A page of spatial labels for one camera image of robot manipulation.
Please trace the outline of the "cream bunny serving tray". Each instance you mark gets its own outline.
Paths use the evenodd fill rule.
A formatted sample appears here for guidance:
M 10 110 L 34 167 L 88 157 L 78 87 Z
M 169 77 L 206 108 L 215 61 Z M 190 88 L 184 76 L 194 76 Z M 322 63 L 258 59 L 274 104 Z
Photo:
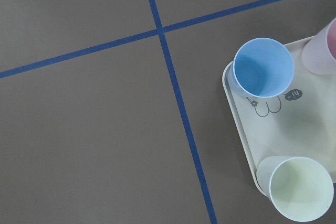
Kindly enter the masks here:
M 269 156 L 309 157 L 335 181 L 335 75 L 316 75 L 303 66 L 301 53 L 310 40 L 286 44 L 295 76 L 277 97 L 237 95 L 228 84 L 231 64 L 223 71 L 223 88 L 256 185 L 257 167 Z

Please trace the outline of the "light blue plastic cup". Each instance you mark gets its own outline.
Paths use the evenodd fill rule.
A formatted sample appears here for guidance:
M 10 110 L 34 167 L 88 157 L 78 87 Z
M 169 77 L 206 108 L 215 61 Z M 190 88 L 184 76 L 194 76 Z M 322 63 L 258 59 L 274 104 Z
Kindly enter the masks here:
M 273 98 L 291 85 L 295 64 L 289 50 L 271 38 L 255 38 L 236 52 L 228 84 L 242 97 Z

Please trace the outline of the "pink plastic cup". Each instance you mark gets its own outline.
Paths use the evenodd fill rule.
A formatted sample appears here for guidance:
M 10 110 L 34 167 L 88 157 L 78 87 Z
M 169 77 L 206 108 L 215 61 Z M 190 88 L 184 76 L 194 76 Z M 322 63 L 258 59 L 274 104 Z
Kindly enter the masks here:
M 335 18 L 302 50 L 303 65 L 314 74 L 335 74 Z

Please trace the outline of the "cream plastic cup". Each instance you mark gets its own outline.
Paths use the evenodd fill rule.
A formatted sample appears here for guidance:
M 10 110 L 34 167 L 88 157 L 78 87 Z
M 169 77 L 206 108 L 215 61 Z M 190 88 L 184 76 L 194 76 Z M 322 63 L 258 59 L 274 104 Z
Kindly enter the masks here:
M 333 202 L 330 174 L 307 157 L 270 156 L 257 167 L 257 182 L 274 207 L 297 222 L 323 216 Z

